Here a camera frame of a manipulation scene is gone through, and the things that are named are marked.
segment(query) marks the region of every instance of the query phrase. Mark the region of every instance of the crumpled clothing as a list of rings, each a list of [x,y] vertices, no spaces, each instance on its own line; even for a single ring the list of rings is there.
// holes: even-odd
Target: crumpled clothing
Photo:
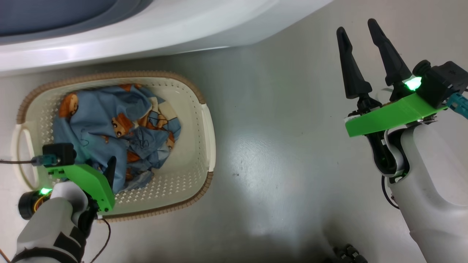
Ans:
[[[116,157],[114,193],[146,186],[181,131],[170,104],[139,84],[69,93],[52,128],[54,143],[73,143],[76,164],[104,171]]]

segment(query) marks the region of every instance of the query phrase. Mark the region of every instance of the white curved appliance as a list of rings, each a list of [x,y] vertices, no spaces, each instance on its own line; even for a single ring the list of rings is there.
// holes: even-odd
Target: white curved appliance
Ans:
[[[253,44],[331,1],[153,0],[124,20],[68,36],[2,41],[9,36],[0,30],[0,76]]]

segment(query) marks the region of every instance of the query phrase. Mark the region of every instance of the washing machine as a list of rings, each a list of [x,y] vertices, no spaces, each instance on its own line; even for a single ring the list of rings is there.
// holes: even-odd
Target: washing machine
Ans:
[[[0,0],[0,76],[248,45],[331,0]]]

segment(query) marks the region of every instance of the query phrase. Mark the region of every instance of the green light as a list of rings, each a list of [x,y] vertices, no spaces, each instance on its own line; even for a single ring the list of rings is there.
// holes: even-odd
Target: green light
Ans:
[[[405,82],[405,85],[410,90],[416,90],[421,85],[421,77],[415,77],[414,79],[411,79],[411,80]]]
[[[46,195],[48,193],[50,193],[52,191],[52,189],[49,189],[49,188],[42,188],[41,189],[41,195]]]

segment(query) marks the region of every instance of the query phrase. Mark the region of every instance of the black stripe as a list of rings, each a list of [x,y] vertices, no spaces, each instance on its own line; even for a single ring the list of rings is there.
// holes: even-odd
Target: black stripe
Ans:
[[[81,248],[73,239],[67,237],[62,232],[58,235],[55,240],[54,247],[61,248],[76,258],[78,262],[81,261],[81,258],[84,254],[84,247]]]
[[[61,263],[77,263],[72,257],[69,255],[58,251],[54,250],[51,248],[33,248],[33,249],[26,249],[23,252],[17,254],[11,263],[16,263],[20,260],[26,259],[26,258],[32,258],[32,257],[49,257],[57,260],[58,262]]]
[[[70,233],[70,237],[75,239],[82,248],[86,246],[86,238],[83,232],[77,228],[76,226],[73,227],[72,232]]]

